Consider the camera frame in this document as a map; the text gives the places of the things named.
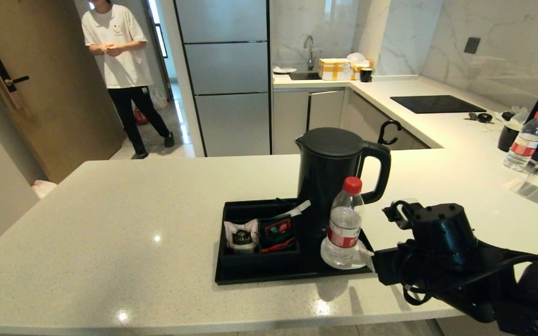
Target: black tray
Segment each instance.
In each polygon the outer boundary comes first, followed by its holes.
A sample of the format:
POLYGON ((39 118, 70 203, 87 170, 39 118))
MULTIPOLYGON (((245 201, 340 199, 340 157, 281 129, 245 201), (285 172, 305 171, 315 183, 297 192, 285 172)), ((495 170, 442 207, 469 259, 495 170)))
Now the black tray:
MULTIPOLYGON (((267 253, 266 255, 260 253, 241 255, 243 256, 242 258, 227 254, 223 221, 230 221, 237 224, 245 223, 257 217, 279 215, 293 209, 295 206, 296 200, 294 198, 226 202, 221 223, 222 230, 219 238, 215 282, 218 285, 232 285, 236 283, 371 273, 371 270, 366 266, 356 270, 338 270, 325 264, 319 252, 321 240, 306 238, 302 234, 303 232, 299 232, 298 230, 295 231, 297 246, 292 251, 267 253), (268 269, 260 268, 259 265, 266 265, 268 269)), ((301 227, 299 224, 303 219, 304 216, 293 217, 292 224, 295 230, 301 227)), ((365 244, 368 250, 373 251, 367 236, 365 236, 365 232, 362 230, 359 240, 365 244)))

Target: black induction cooktop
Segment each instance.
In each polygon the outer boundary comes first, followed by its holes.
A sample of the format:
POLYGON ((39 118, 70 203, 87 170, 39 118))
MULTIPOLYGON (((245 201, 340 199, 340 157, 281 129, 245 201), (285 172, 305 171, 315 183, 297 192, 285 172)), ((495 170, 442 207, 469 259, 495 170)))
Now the black induction cooktop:
POLYGON ((454 96, 391 97, 414 113, 485 112, 484 109, 454 96))

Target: kitchen sink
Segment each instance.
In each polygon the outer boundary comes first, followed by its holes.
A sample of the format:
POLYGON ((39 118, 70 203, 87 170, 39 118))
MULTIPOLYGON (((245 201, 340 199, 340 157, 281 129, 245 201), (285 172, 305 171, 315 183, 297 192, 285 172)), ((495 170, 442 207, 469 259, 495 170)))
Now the kitchen sink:
POLYGON ((292 72, 292 74, 290 74, 290 78, 293 81, 316 81, 321 79, 319 74, 316 72, 292 72))

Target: wall outlet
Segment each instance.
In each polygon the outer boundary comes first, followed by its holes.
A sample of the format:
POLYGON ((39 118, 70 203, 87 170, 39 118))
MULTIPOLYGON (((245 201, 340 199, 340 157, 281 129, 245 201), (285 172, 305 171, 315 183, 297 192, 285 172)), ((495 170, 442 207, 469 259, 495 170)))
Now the wall outlet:
POLYGON ((466 46, 464 47, 464 52, 468 54, 476 54, 476 49, 479 47, 479 42, 481 39, 478 37, 469 37, 466 41, 466 46))

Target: kettle lid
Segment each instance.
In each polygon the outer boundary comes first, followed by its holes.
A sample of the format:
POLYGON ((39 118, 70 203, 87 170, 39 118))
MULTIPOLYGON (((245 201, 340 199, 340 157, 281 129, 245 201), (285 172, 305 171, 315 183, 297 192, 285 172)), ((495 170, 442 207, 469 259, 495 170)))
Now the kettle lid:
POLYGON ((331 159, 358 155, 366 143, 353 132, 333 127, 315 128, 306 132, 300 140, 308 151, 331 159))

